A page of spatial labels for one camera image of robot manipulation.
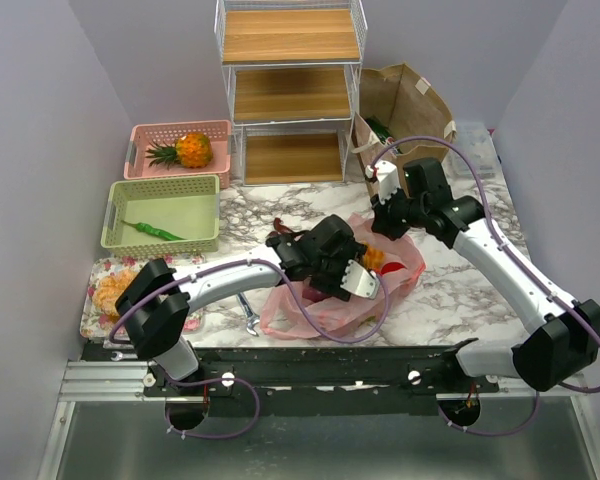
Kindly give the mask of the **pink plastic bag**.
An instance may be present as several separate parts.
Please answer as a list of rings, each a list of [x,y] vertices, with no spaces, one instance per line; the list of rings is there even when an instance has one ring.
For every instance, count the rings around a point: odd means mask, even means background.
[[[381,275],[388,287],[392,307],[404,300],[415,288],[426,264],[411,238],[407,235],[391,241],[371,230],[372,221],[358,214],[347,219],[355,239],[370,247],[372,270]],[[384,293],[379,291],[373,300],[351,297],[347,302],[309,286],[295,282],[311,318],[330,335],[338,338],[357,336],[363,324],[376,323],[384,311]],[[282,340],[311,339],[319,333],[310,325],[286,285],[274,288],[260,313],[260,328],[264,334]]]

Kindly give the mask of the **brown paper grocery bag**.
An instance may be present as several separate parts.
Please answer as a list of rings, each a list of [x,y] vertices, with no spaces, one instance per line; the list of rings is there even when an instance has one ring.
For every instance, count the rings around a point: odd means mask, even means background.
[[[361,169],[386,146],[365,122],[372,116],[389,129],[395,141],[433,136],[454,142],[456,123],[450,109],[430,82],[405,63],[361,72],[359,111],[352,133],[352,153]]]

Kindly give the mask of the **purple eggplant toy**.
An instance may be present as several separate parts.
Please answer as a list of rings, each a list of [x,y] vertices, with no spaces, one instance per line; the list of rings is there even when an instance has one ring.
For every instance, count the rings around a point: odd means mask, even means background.
[[[321,292],[314,287],[305,285],[302,290],[302,297],[312,303],[317,303],[329,298],[330,295]]]

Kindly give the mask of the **red tomato toy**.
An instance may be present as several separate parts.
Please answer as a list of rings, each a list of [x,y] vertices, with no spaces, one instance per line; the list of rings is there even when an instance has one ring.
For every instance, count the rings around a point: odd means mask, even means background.
[[[400,271],[402,269],[405,269],[405,266],[400,262],[388,262],[382,266],[380,273],[382,275],[387,275],[389,273]]]

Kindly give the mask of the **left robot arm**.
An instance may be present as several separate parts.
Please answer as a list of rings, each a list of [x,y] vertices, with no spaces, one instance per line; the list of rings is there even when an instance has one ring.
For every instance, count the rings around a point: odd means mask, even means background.
[[[188,315],[212,303],[250,290],[307,281],[337,299],[372,299],[376,276],[362,264],[366,245],[339,216],[330,215],[310,230],[276,232],[264,245],[226,261],[171,268],[151,260],[117,299],[115,307],[140,360],[156,362],[181,395],[194,393],[202,372],[183,336]]]

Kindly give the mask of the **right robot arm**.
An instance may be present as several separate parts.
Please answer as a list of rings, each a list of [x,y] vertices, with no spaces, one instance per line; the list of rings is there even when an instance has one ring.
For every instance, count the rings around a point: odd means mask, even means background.
[[[374,232],[397,240],[410,228],[425,230],[484,275],[527,333],[521,342],[462,342],[439,370],[447,389],[460,392],[476,377],[495,375],[546,392],[595,362],[600,306],[578,301],[543,275],[486,217],[477,199],[455,198],[438,160],[424,158],[403,168],[379,161],[365,174],[377,184],[371,199]]]

